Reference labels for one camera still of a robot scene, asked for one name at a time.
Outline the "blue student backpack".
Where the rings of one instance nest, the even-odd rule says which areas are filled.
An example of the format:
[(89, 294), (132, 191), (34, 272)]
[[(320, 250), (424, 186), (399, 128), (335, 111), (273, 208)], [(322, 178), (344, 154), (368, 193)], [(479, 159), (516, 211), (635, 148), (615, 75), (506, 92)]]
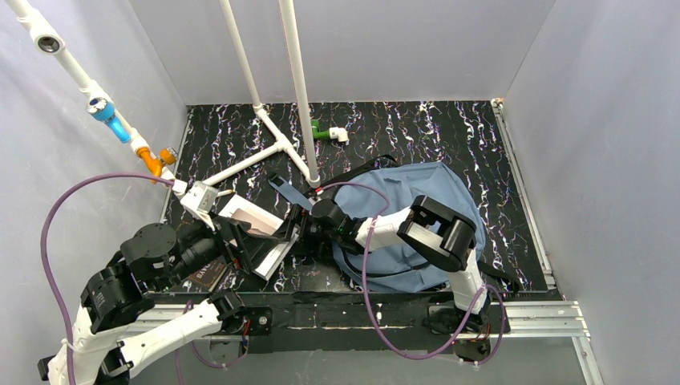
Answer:
[[(367, 226), (340, 228), (331, 243), (340, 270), (360, 286), (384, 293), (417, 293), (446, 282), (461, 287), (465, 271), (473, 269), (506, 282), (514, 293), (521, 288), (515, 278), (481, 261), (486, 244), (484, 223), (463, 181), (447, 165), (429, 162), (380, 167), (377, 160), (370, 160), (330, 183), (338, 185), (328, 195), (334, 210), (351, 220), (367, 224), (385, 201), (390, 203), (378, 219), (369, 254), (362, 248)], [(397, 231), (413, 205), (430, 217), (441, 239), (461, 225), (471, 227), (474, 259), (461, 259), (459, 252), (454, 252), (451, 261), (445, 261), (443, 254), (427, 250), (421, 241), (408, 245)]]

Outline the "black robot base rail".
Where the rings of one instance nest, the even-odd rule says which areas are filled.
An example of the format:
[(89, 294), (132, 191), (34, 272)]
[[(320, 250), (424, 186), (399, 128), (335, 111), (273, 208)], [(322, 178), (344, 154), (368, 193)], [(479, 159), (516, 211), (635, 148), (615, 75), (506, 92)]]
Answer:
[(240, 318), (254, 354), (289, 351), (432, 352), (458, 340), (510, 330), (500, 306), (486, 301), (479, 314), (457, 308), (451, 294), (240, 292)]

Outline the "dark brown book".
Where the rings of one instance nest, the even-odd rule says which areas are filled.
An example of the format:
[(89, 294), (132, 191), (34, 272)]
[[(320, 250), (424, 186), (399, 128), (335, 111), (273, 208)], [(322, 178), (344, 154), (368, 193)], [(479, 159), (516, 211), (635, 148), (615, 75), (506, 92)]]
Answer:
[(187, 278), (182, 287), (189, 293), (210, 292), (218, 287), (227, 269), (222, 261), (211, 261)]

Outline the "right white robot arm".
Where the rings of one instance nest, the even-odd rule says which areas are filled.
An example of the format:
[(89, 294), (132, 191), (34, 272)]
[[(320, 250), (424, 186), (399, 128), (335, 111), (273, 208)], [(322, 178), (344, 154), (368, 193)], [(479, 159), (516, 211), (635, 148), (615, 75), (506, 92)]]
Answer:
[(305, 253), (329, 247), (338, 266), (372, 290), (416, 293), (448, 282), (457, 308), (480, 314), (487, 305), (476, 224), (431, 197), (375, 217), (351, 217), (328, 198), (295, 204), (275, 234)]

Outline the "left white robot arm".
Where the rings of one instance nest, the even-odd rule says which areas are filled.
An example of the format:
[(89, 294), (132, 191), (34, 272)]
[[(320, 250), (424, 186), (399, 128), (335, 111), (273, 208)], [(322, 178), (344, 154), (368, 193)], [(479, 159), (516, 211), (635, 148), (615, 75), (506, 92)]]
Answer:
[(124, 241), (80, 296), (77, 315), (56, 355), (40, 359), (51, 384), (126, 384), (147, 365), (214, 333), (248, 331), (246, 307), (232, 290), (210, 294), (181, 316), (132, 338), (125, 333), (155, 307), (154, 294), (179, 285), (213, 261), (253, 272), (281, 238), (252, 233), (247, 222), (215, 217), (182, 229), (153, 223)]

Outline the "white book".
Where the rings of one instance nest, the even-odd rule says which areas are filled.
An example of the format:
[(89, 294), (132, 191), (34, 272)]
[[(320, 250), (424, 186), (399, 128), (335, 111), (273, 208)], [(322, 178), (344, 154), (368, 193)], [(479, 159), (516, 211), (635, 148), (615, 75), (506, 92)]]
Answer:
[[(250, 230), (251, 233), (261, 233), (272, 236), (276, 236), (276, 230), (283, 222), (281, 218), (236, 194), (230, 196), (226, 205), (217, 211), (217, 215), (219, 217), (230, 217), (249, 222), (252, 226)], [(295, 242), (284, 242), (276, 246), (255, 270), (254, 275), (268, 281), (273, 276), (275, 270), (279, 268), (284, 257), (292, 249)]]

